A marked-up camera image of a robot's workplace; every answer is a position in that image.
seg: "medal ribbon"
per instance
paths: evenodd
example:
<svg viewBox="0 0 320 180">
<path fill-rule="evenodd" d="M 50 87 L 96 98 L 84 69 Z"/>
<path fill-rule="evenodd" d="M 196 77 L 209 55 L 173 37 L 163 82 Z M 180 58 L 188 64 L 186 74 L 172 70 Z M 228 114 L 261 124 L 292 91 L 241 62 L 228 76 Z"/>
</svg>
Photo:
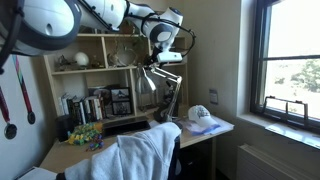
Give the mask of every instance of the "medal ribbon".
<svg viewBox="0 0 320 180">
<path fill-rule="evenodd" d="M 9 123 L 10 122 L 9 110 L 8 110 L 6 100 L 4 99 L 1 86 L 0 86 L 0 108 L 1 108 L 1 112 L 2 112 L 2 116 L 3 116 L 4 121 Z"/>
<path fill-rule="evenodd" d="M 20 86 L 21 86 L 21 91 L 22 91 L 22 94 L 23 94 L 24 102 L 26 104 L 28 113 L 31 113 L 32 112 L 32 107 L 31 107 L 31 103 L 30 103 L 30 100 L 29 100 L 27 88 L 26 88 L 26 85 L 24 83 L 22 72 L 21 72 L 21 69 L 20 69 L 18 56 L 17 55 L 12 55 L 12 59 L 13 59 L 14 65 L 16 67 L 17 76 L 18 76 L 19 83 L 20 83 Z"/>
</svg>

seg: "light switch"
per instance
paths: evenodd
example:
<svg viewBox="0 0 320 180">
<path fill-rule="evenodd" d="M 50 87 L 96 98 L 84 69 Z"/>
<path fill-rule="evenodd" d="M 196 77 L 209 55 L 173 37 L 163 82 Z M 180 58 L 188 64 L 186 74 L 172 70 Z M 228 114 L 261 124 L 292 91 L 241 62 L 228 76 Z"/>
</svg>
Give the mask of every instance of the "light switch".
<svg viewBox="0 0 320 180">
<path fill-rule="evenodd" d="M 210 103 L 218 105 L 218 91 L 216 89 L 209 89 Z"/>
</svg>

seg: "white towel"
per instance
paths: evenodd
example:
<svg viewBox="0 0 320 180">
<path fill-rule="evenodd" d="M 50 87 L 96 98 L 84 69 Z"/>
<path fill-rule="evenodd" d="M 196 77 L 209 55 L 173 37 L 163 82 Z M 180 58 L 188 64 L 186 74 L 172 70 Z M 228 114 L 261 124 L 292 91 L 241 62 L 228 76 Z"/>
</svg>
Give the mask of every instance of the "white towel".
<svg viewBox="0 0 320 180">
<path fill-rule="evenodd" d="M 174 123 L 160 124 L 116 143 L 88 160 L 65 170 L 67 180 L 166 180 L 174 139 L 181 130 Z"/>
</svg>

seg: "wooden shelf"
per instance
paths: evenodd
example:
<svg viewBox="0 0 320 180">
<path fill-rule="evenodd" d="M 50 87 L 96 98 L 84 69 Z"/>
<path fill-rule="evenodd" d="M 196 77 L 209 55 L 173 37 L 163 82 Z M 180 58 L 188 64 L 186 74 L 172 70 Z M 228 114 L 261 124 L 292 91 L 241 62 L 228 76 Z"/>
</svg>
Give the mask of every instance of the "wooden shelf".
<svg viewBox="0 0 320 180">
<path fill-rule="evenodd" d="M 93 73 L 93 72 L 106 72 L 106 71 L 120 71 L 127 69 L 135 69 L 136 66 L 117 67 L 117 68 L 101 68 L 101 69 L 86 69 L 86 70 L 73 70 L 73 71 L 59 71 L 53 72 L 51 75 L 66 75 L 66 74 L 81 74 L 81 73 Z"/>
<path fill-rule="evenodd" d="M 68 93 L 70 95 L 76 95 L 77 97 L 88 96 L 88 87 L 107 86 L 111 84 L 120 84 L 121 87 L 129 87 L 131 95 L 132 115 L 116 118 L 115 120 L 103 120 L 103 122 L 109 121 L 121 121 L 138 116 L 150 116 L 155 109 L 150 109 L 147 112 L 141 112 L 138 109 L 138 97 L 134 89 L 137 81 L 136 66 L 127 67 L 108 67 L 108 54 L 112 53 L 116 49 L 116 44 L 122 44 L 126 47 L 133 48 L 133 42 L 136 42 L 137 38 L 141 38 L 139 34 L 78 34 L 77 39 L 71 43 L 65 49 L 57 51 L 55 54 L 45 56 L 45 64 L 49 77 L 49 83 L 51 86 L 51 93 L 55 104 L 56 115 L 61 116 L 64 114 L 63 109 L 60 106 L 59 100 L 61 97 Z M 143 50 L 135 49 L 141 62 L 146 54 L 151 54 L 151 43 L 143 37 Z M 177 37 L 174 43 L 175 46 L 185 47 L 185 38 Z M 86 70 L 71 70 L 71 71 L 56 71 L 59 68 L 58 59 L 62 55 L 68 61 L 73 59 L 74 54 L 77 52 L 84 52 L 88 55 L 90 60 L 97 60 L 105 68 L 101 69 L 86 69 Z M 183 81 L 180 91 L 182 97 L 179 99 L 180 103 L 188 104 L 188 82 L 187 82 L 187 59 L 181 63 L 165 64 L 163 68 L 175 75 L 182 76 Z M 157 102 L 161 101 L 165 87 L 165 79 L 156 78 L 157 87 L 159 92 L 157 94 Z"/>
</svg>

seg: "colorful toy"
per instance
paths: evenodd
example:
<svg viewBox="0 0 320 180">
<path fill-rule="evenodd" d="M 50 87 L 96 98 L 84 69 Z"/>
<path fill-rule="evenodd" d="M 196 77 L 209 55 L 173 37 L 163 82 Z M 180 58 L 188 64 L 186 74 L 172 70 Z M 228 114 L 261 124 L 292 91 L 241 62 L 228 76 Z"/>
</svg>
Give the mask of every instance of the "colorful toy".
<svg viewBox="0 0 320 180">
<path fill-rule="evenodd" d="M 83 145 L 92 141 L 96 136 L 102 137 L 100 124 L 89 123 L 82 126 L 77 126 L 67 140 L 69 144 Z"/>
<path fill-rule="evenodd" d="M 92 143 L 89 145 L 89 147 L 86 149 L 86 151 L 94 151 L 96 149 L 101 149 L 103 147 L 104 143 L 102 140 L 101 134 L 96 134 L 92 140 Z"/>
</svg>

